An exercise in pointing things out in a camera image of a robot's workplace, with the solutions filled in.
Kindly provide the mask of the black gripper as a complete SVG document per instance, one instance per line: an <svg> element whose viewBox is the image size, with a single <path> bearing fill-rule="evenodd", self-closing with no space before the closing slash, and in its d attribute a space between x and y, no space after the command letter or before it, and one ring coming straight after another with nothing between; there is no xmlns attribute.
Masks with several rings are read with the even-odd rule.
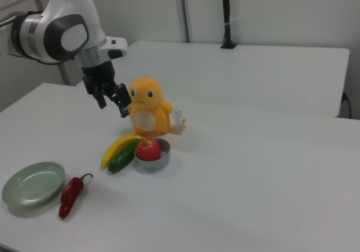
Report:
<svg viewBox="0 0 360 252"><path fill-rule="evenodd" d="M81 67L84 74L83 82L87 93L93 94L99 108L103 109L107 103L103 94L112 96L115 94L115 102L122 118L129 115L128 107L132 99L124 83L117 86L114 80L115 70L111 61L93 67Z"/></svg>

